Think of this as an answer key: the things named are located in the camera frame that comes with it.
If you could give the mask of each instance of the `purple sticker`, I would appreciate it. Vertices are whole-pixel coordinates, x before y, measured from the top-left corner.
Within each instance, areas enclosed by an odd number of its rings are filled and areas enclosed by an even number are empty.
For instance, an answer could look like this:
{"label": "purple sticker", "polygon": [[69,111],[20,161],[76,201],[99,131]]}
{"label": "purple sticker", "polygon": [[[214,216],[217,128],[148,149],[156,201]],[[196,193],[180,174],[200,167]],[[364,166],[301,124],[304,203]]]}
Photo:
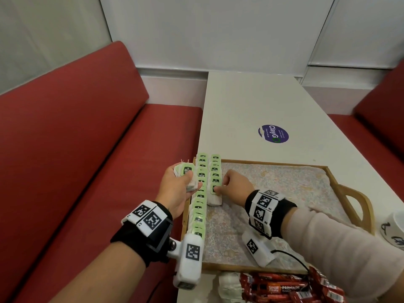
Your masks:
{"label": "purple sticker", "polygon": [[258,129],[258,134],[267,141],[274,143],[286,142],[289,139],[289,134],[276,125],[263,125]]}

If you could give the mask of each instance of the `table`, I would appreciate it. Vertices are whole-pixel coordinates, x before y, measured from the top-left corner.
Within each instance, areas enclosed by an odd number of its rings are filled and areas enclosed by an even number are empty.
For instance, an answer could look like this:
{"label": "table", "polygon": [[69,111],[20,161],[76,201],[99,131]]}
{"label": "table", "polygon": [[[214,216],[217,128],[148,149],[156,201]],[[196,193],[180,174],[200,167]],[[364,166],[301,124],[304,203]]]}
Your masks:
{"label": "table", "polygon": [[[258,133],[264,125],[281,127],[289,139],[265,140]],[[392,211],[404,210],[404,203],[293,76],[209,72],[198,152],[328,166],[338,183],[369,197],[376,228]],[[348,198],[361,217],[359,204]],[[376,236],[381,237],[378,229]],[[215,277],[203,274],[195,290],[179,290],[177,302],[219,302]]]}

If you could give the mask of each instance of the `tray handle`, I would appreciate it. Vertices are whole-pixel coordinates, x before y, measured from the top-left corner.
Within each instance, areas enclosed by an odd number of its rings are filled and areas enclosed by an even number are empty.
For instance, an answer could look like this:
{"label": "tray handle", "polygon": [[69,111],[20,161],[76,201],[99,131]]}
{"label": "tray handle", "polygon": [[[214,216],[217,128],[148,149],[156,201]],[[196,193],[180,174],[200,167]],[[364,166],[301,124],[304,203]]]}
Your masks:
{"label": "tray handle", "polygon": [[338,184],[339,191],[344,195],[349,195],[350,197],[355,198],[360,206],[362,207],[363,219],[361,220],[357,215],[356,219],[357,223],[354,223],[356,226],[361,227],[372,235],[375,234],[375,214],[373,212],[373,206],[368,197],[366,197],[360,191],[355,189],[346,187],[344,185]]}

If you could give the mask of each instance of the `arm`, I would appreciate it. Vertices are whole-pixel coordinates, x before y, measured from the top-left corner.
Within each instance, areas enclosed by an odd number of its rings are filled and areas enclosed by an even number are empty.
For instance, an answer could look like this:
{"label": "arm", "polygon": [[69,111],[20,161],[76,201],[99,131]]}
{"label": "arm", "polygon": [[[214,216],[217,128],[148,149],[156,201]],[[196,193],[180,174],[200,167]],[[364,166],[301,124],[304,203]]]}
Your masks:
{"label": "arm", "polygon": [[[169,210],[173,219],[184,211],[185,201],[196,192],[186,192],[192,179],[189,171],[175,177],[174,166],[164,173],[155,199]],[[80,272],[50,303],[125,303],[135,290],[146,269],[144,260],[122,242],[110,244]]]}
{"label": "arm", "polygon": [[[255,189],[246,177],[230,170],[223,186],[215,190],[244,207]],[[284,216],[280,233],[294,251],[344,289],[347,296],[404,301],[404,253],[392,245],[323,213],[297,208]]]}

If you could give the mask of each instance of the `red backrest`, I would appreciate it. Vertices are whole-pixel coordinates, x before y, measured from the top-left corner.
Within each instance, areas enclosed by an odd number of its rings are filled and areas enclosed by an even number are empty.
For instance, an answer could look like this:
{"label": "red backrest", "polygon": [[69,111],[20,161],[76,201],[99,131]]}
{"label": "red backrest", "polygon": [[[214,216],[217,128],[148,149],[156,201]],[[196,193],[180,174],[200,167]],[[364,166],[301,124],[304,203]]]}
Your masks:
{"label": "red backrest", "polygon": [[404,60],[359,102],[354,113],[404,158]]}
{"label": "red backrest", "polygon": [[0,302],[147,99],[122,42],[0,96]]}

